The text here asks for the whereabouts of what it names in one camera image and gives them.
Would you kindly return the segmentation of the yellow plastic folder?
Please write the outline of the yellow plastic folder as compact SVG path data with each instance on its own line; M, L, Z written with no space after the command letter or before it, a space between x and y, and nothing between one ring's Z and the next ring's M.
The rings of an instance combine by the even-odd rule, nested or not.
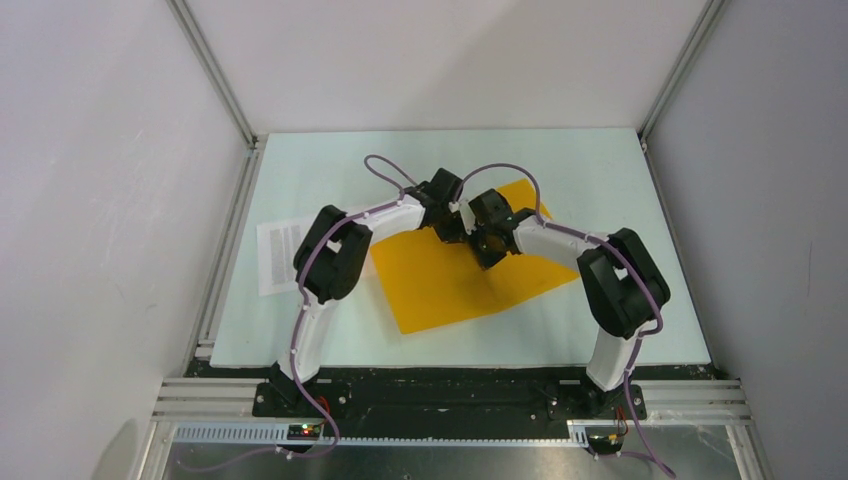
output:
M484 270L467 245L444 243L431 227L377 242L369 256L402 334L498 314L579 278L532 255Z

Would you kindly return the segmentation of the white printed paper sheets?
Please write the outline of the white printed paper sheets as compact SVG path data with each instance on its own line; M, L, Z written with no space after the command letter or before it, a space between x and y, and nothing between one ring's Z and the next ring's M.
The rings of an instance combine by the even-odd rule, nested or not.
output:
M313 222L314 218L300 217L265 222L256 227L260 297L297 289L294 256Z

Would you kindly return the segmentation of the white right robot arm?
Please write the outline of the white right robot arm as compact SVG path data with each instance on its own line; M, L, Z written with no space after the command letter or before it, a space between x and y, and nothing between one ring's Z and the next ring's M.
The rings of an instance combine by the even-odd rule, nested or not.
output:
M622 228L603 236L559 225L539 211L515 211L490 189L457 205L478 264L489 269L510 255L540 257L577 271L598 324L580 379L584 410L608 416L629 393L629 377L645 337L661 331L670 287L639 235Z

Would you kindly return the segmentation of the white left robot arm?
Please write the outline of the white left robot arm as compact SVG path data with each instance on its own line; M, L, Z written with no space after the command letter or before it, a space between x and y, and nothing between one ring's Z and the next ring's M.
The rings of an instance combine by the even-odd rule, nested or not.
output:
M430 229L446 245L469 248L456 197L462 180L444 168L420 184L400 188L382 204L344 211L323 207L294 255L302 302L291 344L270 369L277 403L292 416L314 406L314 387L305 382L321 367L324 337L338 303L359 282L372 244L395 235Z

